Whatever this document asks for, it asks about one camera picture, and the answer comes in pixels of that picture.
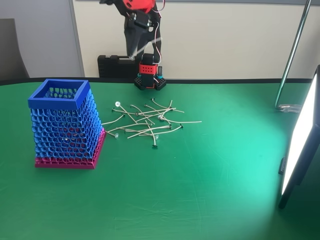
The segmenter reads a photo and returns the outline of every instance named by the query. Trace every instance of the black case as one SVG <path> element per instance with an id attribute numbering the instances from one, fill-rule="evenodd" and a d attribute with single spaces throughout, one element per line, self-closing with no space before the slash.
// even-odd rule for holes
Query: black case
<path id="1" fill-rule="evenodd" d="M 130 60 L 127 56 L 100 55 L 97 61 L 100 78 L 130 78 L 134 80 L 139 72 L 139 63 Z"/>

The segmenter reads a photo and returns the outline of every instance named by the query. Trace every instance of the pink base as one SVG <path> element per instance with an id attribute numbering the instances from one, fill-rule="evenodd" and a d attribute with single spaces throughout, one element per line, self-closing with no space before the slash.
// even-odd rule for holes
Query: pink base
<path id="1" fill-rule="evenodd" d="M 102 128 L 98 144 L 93 153 L 93 158 L 56 158 L 56 157 L 36 157 L 36 168 L 54 168 L 54 169 L 95 169 L 102 146 L 105 142 L 107 133 Z"/>

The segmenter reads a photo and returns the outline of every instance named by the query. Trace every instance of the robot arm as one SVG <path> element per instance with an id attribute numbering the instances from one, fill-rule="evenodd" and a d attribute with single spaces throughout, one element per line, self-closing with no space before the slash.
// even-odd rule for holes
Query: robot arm
<path id="1" fill-rule="evenodd" d="M 114 4 L 119 13 L 125 17 L 124 36 L 126 52 L 130 59 L 136 49 L 141 49 L 154 38 L 160 38 L 160 14 L 155 0 L 101 0 L 101 4 Z M 153 62 L 159 63 L 161 58 L 161 41 L 153 43 Z M 137 60 L 142 59 L 143 51 L 138 53 Z"/>
<path id="2" fill-rule="evenodd" d="M 141 90 L 162 89 L 166 85 L 166 80 L 162 77 L 162 67 L 158 67 L 162 60 L 161 40 L 158 40 L 161 38 L 161 15 L 156 0 L 101 0 L 100 3 L 114 4 L 119 13 L 125 17 L 126 52 L 131 60 L 139 62 L 139 74 L 134 84 Z M 153 54 L 144 53 L 144 47 L 149 42 L 152 42 Z"/>

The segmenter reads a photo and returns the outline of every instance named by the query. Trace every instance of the white wall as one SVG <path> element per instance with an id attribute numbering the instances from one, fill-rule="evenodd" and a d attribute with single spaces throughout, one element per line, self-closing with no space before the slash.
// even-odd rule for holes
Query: white wall
<path id="1" fill-rule="evenodd" d="M 15 20 L 31 78 L 83 76 L 71 10 L 69 0 L 0 0 L 0 18 Z"/>
<path id="2" fill-rule="evenodd" d="M 99 55 L 126 55 L 124 18 L 115 6 L 96 1 L 73 2 L 85 76 L 98 77 Z M 281 78 L 303 8 L 281 4 L 169 2 L 161 20 L 164 76 Z M 311 6 L 290 78 L 311 78 L 320 64 L 319 23 L 320 7 Z"/>

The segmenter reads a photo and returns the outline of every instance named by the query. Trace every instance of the led panel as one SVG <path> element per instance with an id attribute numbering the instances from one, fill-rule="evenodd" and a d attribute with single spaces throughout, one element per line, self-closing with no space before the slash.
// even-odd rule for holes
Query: led panel
<path id="1" fill-rule="evenodd" d="M 295 124 L 286 158 L 281 200 L 279 207 L 284 208 L 296 184 L 299 184 L 314 157 L 320 143 L 319 92 L 320 65 L 312 79 L 301 112 Z"/>

